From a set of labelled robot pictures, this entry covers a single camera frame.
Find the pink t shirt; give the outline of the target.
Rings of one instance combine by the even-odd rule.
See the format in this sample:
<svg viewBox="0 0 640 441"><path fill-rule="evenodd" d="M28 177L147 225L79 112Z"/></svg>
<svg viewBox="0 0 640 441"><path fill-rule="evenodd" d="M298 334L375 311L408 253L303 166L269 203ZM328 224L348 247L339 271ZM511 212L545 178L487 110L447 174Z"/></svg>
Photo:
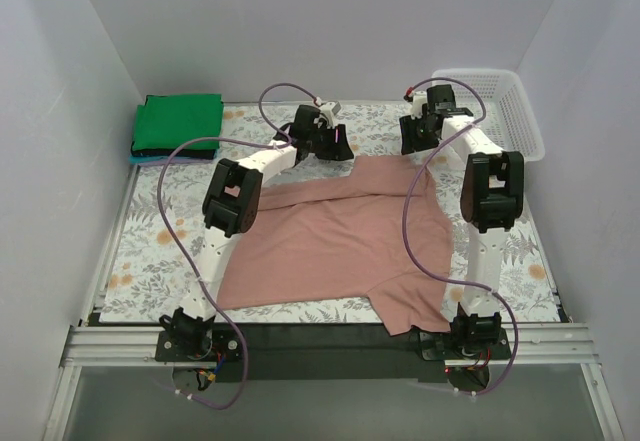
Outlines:
<svg viewBox="0 0 640 441"><path fill-rule="evenodd" d="M359 156L347 176L272 186L233 251L218 293L224 309L365 297L387 331L446 332L453 227L436 183L405 156Z"/></svg>

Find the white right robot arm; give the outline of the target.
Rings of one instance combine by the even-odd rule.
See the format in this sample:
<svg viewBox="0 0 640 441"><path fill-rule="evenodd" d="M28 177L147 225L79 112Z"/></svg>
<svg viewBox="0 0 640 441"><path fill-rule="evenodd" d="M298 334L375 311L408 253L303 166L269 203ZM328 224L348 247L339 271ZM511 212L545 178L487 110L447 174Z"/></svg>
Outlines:
<svg viewBox="0 0 640 441"><path fill-rule="evenodd" d="M469 233L463 297L447 333L421 333L428 359L458 356L474 365L491 353L509 352L501 326L498 290L506 241L524 208L524 157L491 141L472 112L457 105L451 78L437 77L410 87L411 111L401 117L402 154L451 147L465 163L460 212Z"/></svg>

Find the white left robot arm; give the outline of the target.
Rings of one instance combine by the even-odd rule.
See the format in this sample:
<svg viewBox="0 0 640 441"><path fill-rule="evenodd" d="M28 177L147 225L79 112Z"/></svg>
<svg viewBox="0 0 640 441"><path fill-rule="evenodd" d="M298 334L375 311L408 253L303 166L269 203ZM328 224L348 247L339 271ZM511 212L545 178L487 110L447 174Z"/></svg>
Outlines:
<svg viewBox="0 0 640 441"><path fill-rule="evenodd" d="M171 316L160 318L167 344L188 360L209 360L219 345L213 333L217 299L231 255L243 234L253 226L265 182L288 170L308 155L320 160L354 158L346 126L335 122L341 110L337 101L315 100L297 108L285 124L258 151L234 161L223 158L215 166L202 203L204 238L196 259L188 262L196 280Z"/></svg>

